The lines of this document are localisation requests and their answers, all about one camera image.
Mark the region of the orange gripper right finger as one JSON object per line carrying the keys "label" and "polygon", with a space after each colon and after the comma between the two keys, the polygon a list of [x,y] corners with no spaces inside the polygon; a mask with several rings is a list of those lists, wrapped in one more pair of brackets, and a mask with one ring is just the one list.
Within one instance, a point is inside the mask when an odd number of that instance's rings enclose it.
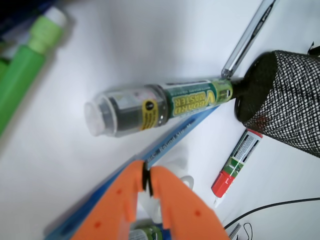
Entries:
{"label": "orange gripper right finger", "polygon": [[173,240],[228,240],[215,212],[163,166],[150,169],[153,197],[159,199],[163,228]]}

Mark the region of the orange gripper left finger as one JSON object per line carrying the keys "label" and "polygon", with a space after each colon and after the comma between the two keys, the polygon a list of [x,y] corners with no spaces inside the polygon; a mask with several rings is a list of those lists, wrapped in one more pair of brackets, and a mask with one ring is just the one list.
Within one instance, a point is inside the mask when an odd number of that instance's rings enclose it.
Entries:
{"label": "orange gripper left finger", "polygon": [[136,221],[138,193],[143,189],[144,161],[129,164],[104,193],[73,240],[127,240]]}

